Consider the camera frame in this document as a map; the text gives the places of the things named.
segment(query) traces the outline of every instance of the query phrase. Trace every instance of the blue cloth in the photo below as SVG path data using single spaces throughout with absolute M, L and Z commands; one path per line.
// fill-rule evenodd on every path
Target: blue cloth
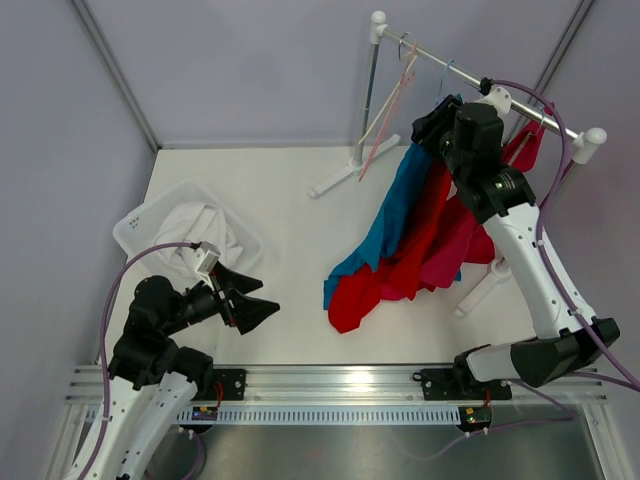
M 431 157 L 422 147 L 412 143 L 396 171 L 396 177 L 366 238 L 325 280 L 325 310 L 329 309 L 340 277 L 353 275 L 365 263 L 375 272 L 380 258 L 389 258 L 396 253 L 409 212 L 420 197 L 430 167 Z

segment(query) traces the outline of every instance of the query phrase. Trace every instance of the ventilation grille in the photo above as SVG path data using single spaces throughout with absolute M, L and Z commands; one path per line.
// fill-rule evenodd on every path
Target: ventilation grille
M 197 407 L 178 415 L 181 425 L 459 425 L 457 407 L 222 407 L 216 419 L 197 419 Z M 98 412 L 92 406 L 87 421 Z

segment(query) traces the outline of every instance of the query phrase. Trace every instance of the wall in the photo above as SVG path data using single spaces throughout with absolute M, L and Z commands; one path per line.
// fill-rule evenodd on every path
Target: wall
M 150 148 L 63 0 L 0 3 L 0 477 L 43 478 Z
M 603 127 L 605 146 L 559 198 L 549 224 L 550 237 L 583 295 L 602 317 L 613 317 L 622 331 L 612 350 L 640 376 L 640 74 L 637 52 L 640 3 L 598 2 L 550 86 L 563 118 L 576 129 Z M 557 165 L 559 142 L 548 142 L 541 170 Z M 547 180 L 536 179 L 539 191 Z M 608 362 L 601 367 L 613 373 Z M 617 424 L 630 452 L 640 443 L 639 398 L 612 389 Z M 636 477 L 640 461 L 634 455 Z
M 369 18 L 386 10 L 480 76 L 534 83 L 577 0 L 87 0 L 163 144 L 344 144 L 353 140 Z M 381 47 L 373 110 L 401 72 Z M 441 68 L 418 62 L 398 114 L 431 110 Z M 471 94 L 459 82 L 447 89 Z

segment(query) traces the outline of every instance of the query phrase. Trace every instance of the robotic arm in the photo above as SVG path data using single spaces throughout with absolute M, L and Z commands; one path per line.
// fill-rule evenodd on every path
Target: robotic arm
M 138 480 L 182 408 L 194 398 L 212 399 L 213 359 L 182 347 L 170 335 L 220 314 L 244 335 L 280 309 L 277 303 L 246 296 L 260 280 L 235 273 L 218 260 L 215 247 L 202 244 L 202 281 L 184 294 L 161 276 L 138 284 L 122 337 L 109 363 L 109 418 L 101 406 L 65 480 Z M 107 422 L 101 436 L 101 424 Z M 93 457 L 96 444 L 100 445 Z
M 506 111 L 493 98 L 509 98 L 498 87 L 478 102 L 447 97 L 413 123 L 413 142 L 447 165 L 462 203 L 484 226 L 506 258 L 531 312 L 536 337 L 485 345 L 458 355 L 453 379 L 464 393 L 491 380 L 520 378 L 538 387 L 593 363 L 600 351 L 573 316 L 552 281 L 535 237 L 539 209 L 524 175 L 501 162 Z M 564 287 L 605 345 L 620 331 L 612 318 L 600 319 L 580 296 L 549 241 L 546 252 Z

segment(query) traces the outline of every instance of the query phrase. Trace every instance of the white plastic bin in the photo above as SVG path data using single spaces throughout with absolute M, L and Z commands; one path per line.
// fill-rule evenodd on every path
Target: white plastic bin
M 113 227 L 113 237 L 127 252 L 127 255 L 137 255 L 151 246 L 160 225 L 173 208 L 186 202 L 205 202 L 222 208 L 227 223 L 236 235 L 238 244 L 243 248 L 233 270 L 240 273 L 249 272 L 262 256 L 264 242 L 211 191 L 201 187 L 193 180 L 183 180 L 158 198 L 140 205 Z M 194 283 L 192 279 L 183 277 L 164 263 L 158 253 L 147 255 L 138 263 L 147 270 L 149 275 L 166 276 L 174 288 L 185 288 Z

